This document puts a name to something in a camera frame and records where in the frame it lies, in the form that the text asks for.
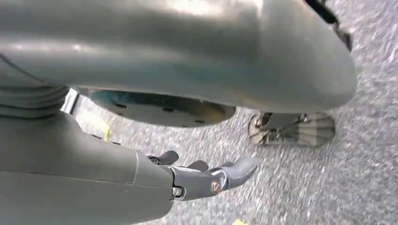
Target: yellow road marking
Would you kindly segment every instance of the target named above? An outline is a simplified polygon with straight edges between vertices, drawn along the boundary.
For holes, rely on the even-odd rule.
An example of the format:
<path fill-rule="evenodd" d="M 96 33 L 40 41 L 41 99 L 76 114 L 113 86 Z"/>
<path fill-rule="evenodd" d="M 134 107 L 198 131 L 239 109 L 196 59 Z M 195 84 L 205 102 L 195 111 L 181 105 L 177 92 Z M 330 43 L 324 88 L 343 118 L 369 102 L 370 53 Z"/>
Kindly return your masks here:
<path fill-rule="evenodd" d="M 103 138 L 103 139 L 104 139 L 104 141 L 106 141 L 106 142 L 108 141 L 108 135 L 109 135 L 109 132 L 110 132 L 110 131 L 111 131 L 111 128 L 109 128 L 109 127 L 108 127 L 108 129 L 105 131 L 105 135 L 104 135 L 104 138 Z"/>
<path fill-rule="evenodd" d="M 248 224 L 245 224 L 244 222 L 240 221 L 239 219 L 236 219 L 233 225 L 248 225 Z"/>

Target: bolt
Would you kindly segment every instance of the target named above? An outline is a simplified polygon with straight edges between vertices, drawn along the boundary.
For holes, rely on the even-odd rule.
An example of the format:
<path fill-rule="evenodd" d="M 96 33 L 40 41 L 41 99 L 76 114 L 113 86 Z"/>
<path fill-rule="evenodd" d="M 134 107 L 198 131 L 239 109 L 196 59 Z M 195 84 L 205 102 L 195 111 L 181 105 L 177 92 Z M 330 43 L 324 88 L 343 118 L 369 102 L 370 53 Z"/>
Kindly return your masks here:
<path fill-rule="evenodd" d="M 303 121 L 304 123 L 309 123 L 311 122 L 310 118 L 308 117 L 308 114 L 302 114 L 300 116 L 300 120 Z"/>
<path fill-rule="evenodd" d="M 254 125 L 256 126 L 256 128 L 260 128 L 261 127 L 261 119 L 256 119 L 256 121 L 254 122 Z"/>
<path fill-rule="evenodd" d="M 155 159 L 155 158 L 151 158 L 151 161 L 155 164 L 155 165 L 159 165 L 160 162 L 159 160 Z"/>
<path fill-rule="evenodd" d="M 212 181 L 210 183 L 210 191 L 215 195 L 221 192 L 221 182 L 219 180 Z"/>
<path fill-rule="evenodd" d="M 183 190 L 182 188 L 179 187 L 173 187 L 173 195 L 174 197 L 180 197 L 183 195 Z"/>

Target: gray pavement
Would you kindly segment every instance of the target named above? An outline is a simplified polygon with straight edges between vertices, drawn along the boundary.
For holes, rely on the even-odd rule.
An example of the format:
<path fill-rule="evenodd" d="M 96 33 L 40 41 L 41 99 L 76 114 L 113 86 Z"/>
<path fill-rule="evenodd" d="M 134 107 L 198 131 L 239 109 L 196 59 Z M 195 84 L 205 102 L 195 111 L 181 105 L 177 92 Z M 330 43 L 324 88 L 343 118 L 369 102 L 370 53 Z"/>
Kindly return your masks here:
<path fill-rule="evenodd" d="M 359 69 L 356 97 L 332 111 L 334 141 L 317 149 L 254 146 L 247 138 L 253 112 L 239 109 L 207 128 L 158 127 L 123 119 L 82 98 L 76 118 L 98 131 L 85 112 L 111 126 L 110 139 L 147 155 L 175 150 L 180 165 L 211 166 L 256 157 L 259 170 L 243 187 L 217 197 L 177 202 L 164 218 L 144 225 L 398 224 L 398 1 L 331 0 L 343 26 L 354 31 Z"/>

